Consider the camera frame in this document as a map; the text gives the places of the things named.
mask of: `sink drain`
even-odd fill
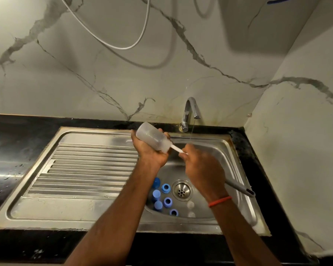
[[[191,199],[192,188],[186,180],[178,180],[173,184],[172,191],[175,198],[179,201],[188,201]]]

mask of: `black countertop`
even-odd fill
[[[176,125],[153,124],[167,132],[178,132]],[[0,206],[60,127],[136,130],[139,125],[141,122],[0,115]],[[195,126],[194,133],[231,135],[272,234],[262,237],[263,241],[284,264],[317,265],[316,259],[311,260],[302,252],[244,129]],[[0,230],[0,262],[63,263],[84,234],[82,231]],[[180,237],[182,246],[177,244]],[[148,243],[155,242],[169,245],[169,254],[160,258],[149,252]],[[233,264],[222,235],[137,233],[127,259],[128,265],[204,263]]]

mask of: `white hose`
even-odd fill
[[[95,37],[97,40],[99,40],[101,43],[103,43],[104,45],[108,46],[108,47],[111,47],[113,49],[120,49],[120,50],[127,50],[127,49],[131,49],[133,47],[135,47],[139,41],[142,39],[143,35],[144,35],[144,32],[146,31],[146,27],[147,27],[147,22],[148,22],[148,18],[149,18],[149,9],[151,7],[151,0],[148,0],[147,1],[147,13],[146,13],[146,19],[144,21],[144,26],[143,26],[143,29],[142,29],[142,33],[141,35],[139,36],[138,40],[132,45],[132,46],[129,46],[129,47],[116,47],[116,46],[113,46],[111,44],[108,44],[106,43],[104,40],[102,40],[101,38],[97,37],[95,34],[92,33],[92,31],[89,30],[88,27],[85,26],[85,24],[77,17],[77,15],[71,10],[71,8],[69,7],[69,5],[66,3],[65,0],[62,0],[62,2],[65,4],[65,6],[68,8],[68,10],[73,14],[73,16],[75,17],[75,19],[77,21],[79,21],[79,23],[85,28],[85,30],[87,30],[93,37]]]

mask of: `person's left hand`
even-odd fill
[[[170,135],[167,132],[164,132],[164,134],[170,140]],[[158,170],[166,164],[169,153],[165,154],[161,151],[155,151],[147,143],[138,139],[136,137],[136,132],[134,130],[131,130],[131,138],[132,138],[133,145],[139,154],[139,158],[143,162],[146,162],[146,163],[150,164],[151,166],[156,167],[156,169],[158,169]]]

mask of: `translucent white bottle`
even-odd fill
[[[173,145],[164,133],[158,131],[157,128],[148,122],[144,122],[138,128],[136,136],[155,150],[160,150],[163,153],[167,153],[169,148]]]

